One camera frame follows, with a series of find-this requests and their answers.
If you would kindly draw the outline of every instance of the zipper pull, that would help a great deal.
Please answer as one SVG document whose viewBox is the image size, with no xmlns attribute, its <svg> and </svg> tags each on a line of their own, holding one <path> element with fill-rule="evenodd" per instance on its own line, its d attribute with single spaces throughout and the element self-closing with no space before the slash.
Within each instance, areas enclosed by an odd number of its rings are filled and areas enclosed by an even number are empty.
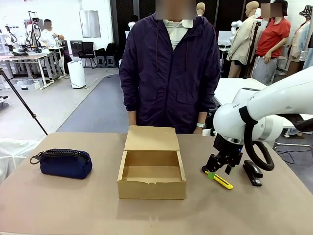
<svg viewBox="0 0 313 235">
<path fill-rule="evenodd" d="M 41 156 L 44 154 L 45 152 L 40 152 L 39 154 L 35 155 L 35 156 L 32 156 L 30 159 L 29 159 L 29 163 L 31 163 L 32 165 L 36 165 L 37 163 L 40 162 L 40 159 L 41 159 Z"/>
</svg>

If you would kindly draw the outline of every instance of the gray floor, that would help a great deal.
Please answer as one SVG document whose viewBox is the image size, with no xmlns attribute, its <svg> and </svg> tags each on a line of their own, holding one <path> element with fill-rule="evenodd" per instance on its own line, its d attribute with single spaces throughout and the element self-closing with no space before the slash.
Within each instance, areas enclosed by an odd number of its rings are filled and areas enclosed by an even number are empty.
<svg viewBox="0 0 313 235">
<path fill-rule="evenodd" d="M 69 79 L 59 79 L 42 91 L 19 92 L 48 133 L 55 132 L 62 125 L 103 77 L 118 74 L 118 69 L 84 70 L 85 89 L 73 89 Z M 0 138 L 42 140 L 45 134 L 14 92 L 0 91 L 0 95 L 10 97 L 3 106 L 0 104 Z"/>
<path fill-rule="evenodd" d="M 58 131 L 61 132 L 118 132 L 128 131 L 128 117 L 123 105 L 123 92 L 118 75 L 102 79 L 96 88 L 76 108 Z M 303 135 L 303 140 L 286 140 L 281 143 L 313 144 L 312 135 Z M 307 148 L 278 146 L 277 151 L 303 151 Z M 291 153 L 295 164 L 288 164 L 294 173 L 313 193 L 313 156 L 311 152 Z M 280 155 L 292 162 L 288 154 Z"/>
<path fill-rule="evenodd" d="M 58 131 L 126 133 L 128 117 L 119 76 L 102 79 Z"/>
</svg>

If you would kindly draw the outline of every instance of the yellow utility knife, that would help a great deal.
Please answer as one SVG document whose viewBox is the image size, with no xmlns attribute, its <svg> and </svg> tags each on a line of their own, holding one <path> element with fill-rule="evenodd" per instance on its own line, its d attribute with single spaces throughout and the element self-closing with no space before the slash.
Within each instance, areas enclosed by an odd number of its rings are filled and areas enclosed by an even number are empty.
<svg viewBox="0 0 313 235">
<path fill-rule="evenodd" d="M 210 172 L 206 170 L 204 171 L 204 173 L 207 174 L 208 178 L 210 178 Z M 231 185 L 229 182 L 227 182 L 226 180 L 224 180 L 222 177 L 218 176 L 217 174 L 214 174 L 213 179 L 229 190 L 233 189 L 234 187 L 233 185 Z"/>
</svg>

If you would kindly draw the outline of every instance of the jacket zipper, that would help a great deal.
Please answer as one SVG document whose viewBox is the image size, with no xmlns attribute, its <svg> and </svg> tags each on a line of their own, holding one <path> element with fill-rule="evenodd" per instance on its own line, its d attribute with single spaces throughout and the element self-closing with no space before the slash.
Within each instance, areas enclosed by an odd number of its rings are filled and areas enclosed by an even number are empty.
<svg viewBox="0 0 313 235">
<path fill-rule="evenodd" d="M 177 44 L 177 46 L 175 47 L 175 50 L 180 46 L 180 44 L 182 43 L 182 41 L 185 41 L 185 39 L 188 38 L 188 37 L 183 37 L 181 39 L 181 41 Z M 174 57 L 174 52 L 175 50 L 173 50 L 173 46 L 172 46 L 172 42 L 171 42 L 171 39 L 170 39 L 170 36 L 168 37 L 168 39 L 170 40 L 170 43 L 171 43 L 171 48 L 172 48 L 172 55 L 171 55 L 171 62 L 170 62 L 170 71 L 168 73 L 168 79 L 167 79 L 167 87 L 166 87 L 166 95 L 165 95 L 165 117 L 167 118 L 166 116 L 166 110 L 167 110 L 167 99 L 168 99 L 168 92 L 169 92 L 169 87 L 170 87 L 170 80 L 171 80 L 171 75 L 172 75 L 172 65 L 173 65 L 173 57 Z"/>
<path fill-rule="evenodd" d="M 76 158 L 80 158 L 84 160 L 85 162 L 88 162 L 89 157 L 77 150 L 71 150 L 71 149 L 50 149 L 46 152 L 43 152 L 40 155 L 40 158 L 45 157 L 45 158 L 52 158 L 52 157 L 63 157 L 63 156 L 73 156 Z"/>
<path fill-rule="evenodd" d="M 166 86 L 166 94 L 165 94 L 165 117 L 166 116 L 166 110 L 167 110 L 167 98 L 168 98 L 168 92 L 169 92 L 169 86 L 170 86 L 170 80 L 171 80 L 171 74 L 172 74 L 172 63 L 173 63 L 173 56 L 174 56 L 174 50 L 172 48 L 172 55 L 171 55 L 171 62 L 170 62 L 170 71 L 168 73 L 168 79 L 167 79 L 167 86 Z"/>
</svg>

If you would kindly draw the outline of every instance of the zipper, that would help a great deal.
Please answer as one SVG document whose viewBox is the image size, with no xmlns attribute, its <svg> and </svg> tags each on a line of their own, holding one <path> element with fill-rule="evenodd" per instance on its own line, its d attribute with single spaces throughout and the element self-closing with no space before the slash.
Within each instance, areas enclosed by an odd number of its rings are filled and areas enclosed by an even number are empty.
<svg viewBox="0 0 313 235">
<path fill-rule="evenodd" d="M 186 35 L 181 39 L 181 41 L 177 44 L 177 46 L 175 47 L 175 50 L 182 44 L 183 41 L 186 40 Z M 171 43 L 171 48 L 172 48 L 172 56 L 171 56 L 171 62 L 170 62 L 170 71 L 168 73 L 168 79 L 167 79 L 167 86 L 166 86 L 166 94 L 165 94 L 165 117 L 166 117 L 166 110 L 167 110 L 167 98 L 168 98 L 168 92 L 169 92 L 169 87 L 170 87 L 170 80 L 171 80 L 171 75 L 172 75 L 172 66 L 173 66 L 173 57 L 174 57 L 174 52 L 175 50 L 173 50 L 173 46 L 172 46 L 172 42 L 170 39 L 170 36 L 168 36 L 168 39 L 170 40 Z"/>
<path fill-rule="evenodd" d="M 86 163 L 89 160 L 89 157 L 85 153 L 82 153 L 81 151 L 72 150 L 72 149 L 56 149 L 56 148 L 47 150 L 45 152 L 40 152 L 39 154 L 33 156 L 32 158 L 36 158 L 37 160 L 40 161 L 40 159 L 43 157 L 53 158 L 53 157 L 63 157 L 63 156 L 73 156 L 76 158 L 80 158 L 83 161 L 85 161 Z"/>
<path fill-rule="evenodd" d="M 168 98 L 168 92 L 169 92 L 169 86 L 170 86 L 170 80 L 172 75 L 172 63 L 173 63 L 173 57 L 174 57 L 174 50 L 172 48 L 172 56 L 171 56 L 171 62 L 170 62 L 170 71 L 168 73 L 168 79 L 167 79 L 167 86 L 166 86 L 166 94 L 165 94 L 165 117 L 166 117 L 166 110 L 167 110 L 167 98 Z"/>
</svg>

